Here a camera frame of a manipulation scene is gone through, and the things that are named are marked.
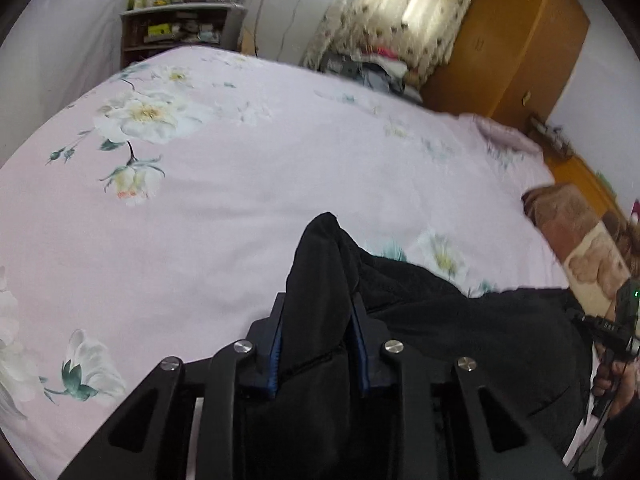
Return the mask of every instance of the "pink bedsheet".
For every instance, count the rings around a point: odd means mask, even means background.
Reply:
[[[23,462],[55,478],[164,356],[243,336],[324,211],[470,295],[566,286],[520,205],[550,173],[480,126],[204,47],[62,110],[0,170],[0,425]]]

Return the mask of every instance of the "curtain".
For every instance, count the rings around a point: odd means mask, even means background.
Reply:
[[[419,86],[452,53],[471,0],[335,0],[307,47],[317,70],[327,50],[352,54],[383,47],[407,63]]]

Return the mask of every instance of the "white wall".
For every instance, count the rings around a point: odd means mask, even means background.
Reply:
[[[601,0],[579,0],[591,20],[574,72],[550,116],[630,213],[640,196],[640,60]]]
[[[255,31],[258,57],[300,64],[306,46],[333,0],[264,0],[256,29],[260,1],[247,0],[244,20],[244,28],[251,35]]]
[[[29,3],[0,46],[0,166],[51,116],[117,72],[126,3]]]

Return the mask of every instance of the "power cord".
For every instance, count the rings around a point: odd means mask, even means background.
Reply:
[[[260,4],[258,5],[258,12],[255,15],[255,24],[254,24],[254,53],[255,57],[258,57],[258,21],[260,20],[260,16],[262,14],[262,6],[264,5],[264,0],[260,0]]]
[[[287,37],[287,34],[289,33],[289,31],[291,30],[291,27],[293,27],[293,23],[296,21],[296,13],[298,12],[298,7],[300,6],[301,1],[302,0],[298,0],[296,2],[296,7],[294,7],[293,13],[291,15],[291,23],[289,23],[289,26],[285,29],[284,33],[282,34],[282,42],[280,43],[280,51],[278,52],[278,57],[276,57],[276,61],[280,61],[280,56],[282,55],[282,51],[284,50],[284,40]]]
[[[604,440],[604,432],[600,434],[600,438],[598,440],[598,449],[596,450],[596,467],[593,470],[593,476],[596,478],[600,478],[602,473],[604,473],[604,469],[602,468],[602,455],[600,454],[600,447],[602,446],[602,441]]]
[[[628,363],[625,363],[625,367],[622,370],[622,374],[620,375],[621,378],[625,376],[627,365]],[[609,418],[609,411],[611,410],[611,405],[613,404],[614,399],[615,399],[615,396],[613,396],[611,399],[607,401],[607,407],[604,410],[604,413],[602,414],[602,418],[598,421],[595,429],[591,432],[587,441],[584,444],[582,444],[582,449],[576,454],[572,462],[569,464],[569,469],[571,470],[572,473],[576,472],[576,470],[579,469],[580,459],[584,455],[584,452],[587,451],[587,448],[589,447],[589,444],[591,444],[593,437],[596,436],[596,434],[601,430],[601,428],[604,426],[604,423]]]

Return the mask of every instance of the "black metal frame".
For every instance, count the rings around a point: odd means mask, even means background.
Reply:
[[[242,475],[236,402],[249,395],[261,402],[273,398],[266,385],[281,337],[283,303],[284,295],[279,294],[271,317],[252,325],[251,343],[232,343],[210,359],[189,364],[165,358],[97,431],[60,480],[184,478],[197,397],[204,398],[204,405],[196,480],[249,480]],[[358,373],[365,376],[360,381],[362,397],[387,388],[397,399],[395,473],[390,478],[442,478],[432,393],[449,435],[449,478],[466,480],[468,471],[478,480],[573,478],[550,444],[491,386],[475,362],[430,360],[389,339],[386,326],[366,316],[356,294],[345,342],[355,354]],[[462,425],[460,417],[465,419]]]

